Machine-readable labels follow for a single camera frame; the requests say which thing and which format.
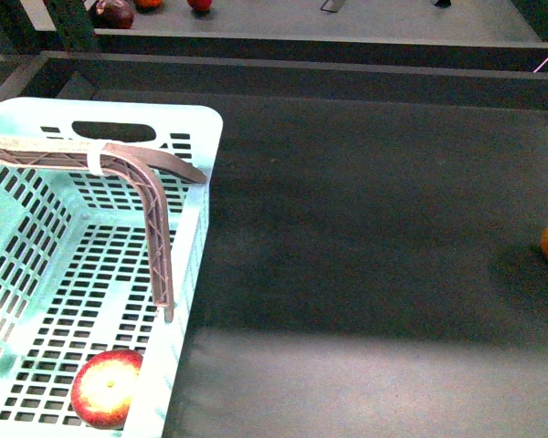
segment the curved plastic piece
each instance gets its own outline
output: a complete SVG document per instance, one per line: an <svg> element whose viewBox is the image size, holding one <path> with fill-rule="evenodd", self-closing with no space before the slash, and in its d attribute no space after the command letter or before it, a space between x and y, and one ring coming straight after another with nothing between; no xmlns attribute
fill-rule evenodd
<svg viewBox="0 0 548 438"><path fill-rule="evenodd" d="M86 171L89 149L90 143L85 141L0 136L0 163L19 168ZM174 291L168 208L163 185L152 168L190 183L205 183L206 177L171 153L114 142L103 147L100 166L104 173L126 180L142 199L153 302L164 309L164 320L172 322Z"/></svg>

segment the basket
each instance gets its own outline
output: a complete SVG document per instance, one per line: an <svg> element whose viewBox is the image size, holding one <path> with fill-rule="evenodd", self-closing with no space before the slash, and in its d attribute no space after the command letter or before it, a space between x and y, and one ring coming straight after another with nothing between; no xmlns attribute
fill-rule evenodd
<svg viewBox="0 0 548 438"><path fill-rule="evenodd" d="M164 149L208 181L221 129L219 115L198 106L0 103L2 135L103 137ZM127 138L138 132L150 138ZM170 323L153 304L142 202L128 183L0 165L0 438L161 436L206 239L209 185L155 172L172 240ZM143 354L140 378L123 429L96 430L73 412L71 383L88 359L117 348Z"/></svg>

